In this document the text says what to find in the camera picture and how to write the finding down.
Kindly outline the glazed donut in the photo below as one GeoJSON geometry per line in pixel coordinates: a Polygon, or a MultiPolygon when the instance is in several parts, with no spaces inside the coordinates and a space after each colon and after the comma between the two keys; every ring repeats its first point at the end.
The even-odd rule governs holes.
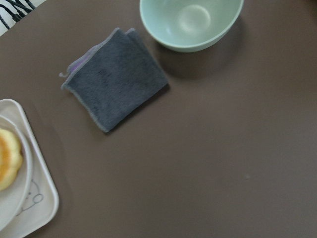
{"type": "Polygon", "coordinates": [[[0,190],[5,190],[15,181],[22,165],[21,143],[11,131],[0,129],[0,190]]]}

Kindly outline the white round plate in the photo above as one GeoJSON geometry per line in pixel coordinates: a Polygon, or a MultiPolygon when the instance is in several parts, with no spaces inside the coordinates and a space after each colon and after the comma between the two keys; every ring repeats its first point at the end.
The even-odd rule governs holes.
{"type": "Polygon", "coordinates": [[[3,116],[0,118],[0,128],[13,132],[19,138],[23,157],[15,181],[7,189],[0,191],[0,229],[3,230],[22,208],[31,183],[33,162],[29,142],[24,133],[3,116]]]}

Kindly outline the cream rabbit tray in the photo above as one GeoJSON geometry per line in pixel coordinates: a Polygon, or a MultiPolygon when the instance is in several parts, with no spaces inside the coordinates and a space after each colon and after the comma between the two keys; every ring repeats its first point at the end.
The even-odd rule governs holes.
{"type": "Polygon", "coordinates": [[[2,99],[0,114],[12,120],[24,133],[32,152],[30,190],[17,216],[0,232],[2,238],[24,238],[52,220],[58,210],[59,197],[22,106],[13,99],[2,99]]]}

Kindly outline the grey folded cloth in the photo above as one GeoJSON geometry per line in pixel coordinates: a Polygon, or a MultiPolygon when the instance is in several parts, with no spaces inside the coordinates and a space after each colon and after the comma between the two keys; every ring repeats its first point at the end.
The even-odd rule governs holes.
{"type": "Polygon", "coordinates": [[[103,132],[110,132],[167,84],[136,29],[115,28],[70,64],[61,88],[72,93],[103,132]]]}

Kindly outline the green ceramic bowl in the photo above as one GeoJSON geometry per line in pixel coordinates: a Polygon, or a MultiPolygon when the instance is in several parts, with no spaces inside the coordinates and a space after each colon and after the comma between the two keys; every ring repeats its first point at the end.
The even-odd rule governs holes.
{"type": "Polygon", "coordinates": [[[236,22],[242,0],[142,0],[146,31],[164,47],[182,53],[217,43],[236,22]]]}

